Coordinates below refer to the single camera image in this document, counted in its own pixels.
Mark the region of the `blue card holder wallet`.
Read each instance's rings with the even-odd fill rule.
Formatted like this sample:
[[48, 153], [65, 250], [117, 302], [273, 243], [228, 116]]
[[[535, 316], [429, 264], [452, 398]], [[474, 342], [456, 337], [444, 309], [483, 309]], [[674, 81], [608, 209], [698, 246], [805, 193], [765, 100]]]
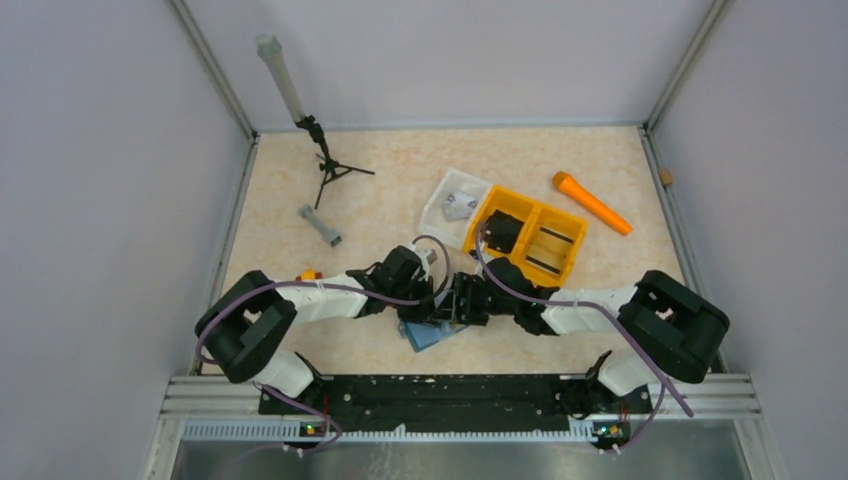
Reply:
[[448, 321], [437, 321], [435, 324], [398, 322], [400, 335], [409, 342], [415, 353], [431, 348], [467, 328], [467, 325]]

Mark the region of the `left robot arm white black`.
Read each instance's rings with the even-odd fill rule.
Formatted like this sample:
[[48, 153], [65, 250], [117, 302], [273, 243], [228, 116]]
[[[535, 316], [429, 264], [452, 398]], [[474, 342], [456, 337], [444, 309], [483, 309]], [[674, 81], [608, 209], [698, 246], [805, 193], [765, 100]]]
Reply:
[[281, 344], [289, 329], [327, 319], [401, 313], [432, 305], [432, 251], [392, 249], [366, 269], [328, 279], [272, 281], [253, 270], [241, 277], [196, 323], [197, 349], [233, 384], [258, 383], [282, 393], [297, 413], [319, 404], [320, 386], [307, 362]]

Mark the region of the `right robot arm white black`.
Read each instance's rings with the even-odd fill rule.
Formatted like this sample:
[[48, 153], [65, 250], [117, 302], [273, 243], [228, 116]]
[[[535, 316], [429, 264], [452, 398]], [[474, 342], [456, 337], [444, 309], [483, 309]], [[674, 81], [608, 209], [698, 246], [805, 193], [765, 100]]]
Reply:
[[508, 316], [536, 336], [620, 334], [626, 346], [605, 354], [586, 385], [589, 404], [600, 412], [614, 411], [654, 380], [702, 382], [730, 327], [722, 310], [659, 270], [606, 290], [543, 288], [504, 258], [477, 275], [455, 274], [428, 317], [484, 326], [493, 316]]

